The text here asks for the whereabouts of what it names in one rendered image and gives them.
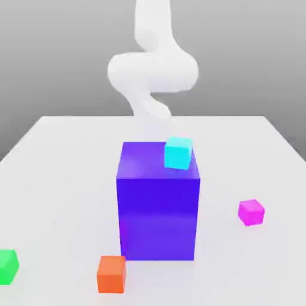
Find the small cyan cube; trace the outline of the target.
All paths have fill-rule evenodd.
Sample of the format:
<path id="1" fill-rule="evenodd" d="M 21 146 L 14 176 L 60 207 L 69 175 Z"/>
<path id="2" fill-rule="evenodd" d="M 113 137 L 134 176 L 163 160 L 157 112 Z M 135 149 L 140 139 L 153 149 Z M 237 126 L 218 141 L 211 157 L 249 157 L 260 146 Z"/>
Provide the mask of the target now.
<path id="1" fill-rule="evenodd" d="M 188 170 L 192 155 L 192 140 L 185 137 L 170 137 L 164 147 L 164 166 Z"/>

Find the small magenta cube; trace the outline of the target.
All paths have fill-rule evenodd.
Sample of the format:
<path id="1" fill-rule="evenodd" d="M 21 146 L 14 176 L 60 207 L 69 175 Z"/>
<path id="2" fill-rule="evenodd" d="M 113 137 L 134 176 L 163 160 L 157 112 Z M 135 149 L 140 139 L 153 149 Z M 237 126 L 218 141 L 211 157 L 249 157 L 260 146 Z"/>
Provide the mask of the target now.
<path id="1" fill-rule="evenodd" d="M 259 225 L 264 221 L 265 208 L 256 199 L 239 202 L 238 217 L 245 226 Z"/>

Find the small orange cube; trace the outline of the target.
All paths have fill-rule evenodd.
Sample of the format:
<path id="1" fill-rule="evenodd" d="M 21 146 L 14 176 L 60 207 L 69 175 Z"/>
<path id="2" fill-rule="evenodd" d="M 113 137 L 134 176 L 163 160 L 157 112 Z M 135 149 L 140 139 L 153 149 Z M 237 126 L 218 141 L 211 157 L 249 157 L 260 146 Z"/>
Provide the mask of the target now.
<path id="1" fill-rule="evenodd" d="M 123 293 L 126 282 L 126 258 L 101 256 L 97 269 L 99 293 Z"/>

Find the small green cube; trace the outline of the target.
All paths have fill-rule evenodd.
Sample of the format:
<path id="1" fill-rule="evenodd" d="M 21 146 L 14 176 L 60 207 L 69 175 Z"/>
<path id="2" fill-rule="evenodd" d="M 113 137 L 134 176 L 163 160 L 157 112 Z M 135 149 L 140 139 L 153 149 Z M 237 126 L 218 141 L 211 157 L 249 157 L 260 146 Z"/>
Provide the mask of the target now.
<path id="1" fill-rule="evenodd" d="M 19 260 L 13 249 L 0 249 L 0 285 L 10 285 L 19 270 Z"/>

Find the large purple box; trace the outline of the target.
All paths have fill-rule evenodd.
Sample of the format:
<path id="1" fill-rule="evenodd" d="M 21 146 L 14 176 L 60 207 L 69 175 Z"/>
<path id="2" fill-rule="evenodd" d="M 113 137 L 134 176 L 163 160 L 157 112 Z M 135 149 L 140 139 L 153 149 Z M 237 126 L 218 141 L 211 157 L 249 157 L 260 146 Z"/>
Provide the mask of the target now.
<path id="1" fill-rule="evenodd" d="M 128 261 L 191 261 L 200 174 L 164 166 L 163 142 L 124 142 L 116 176 L 121 254 Z"/>

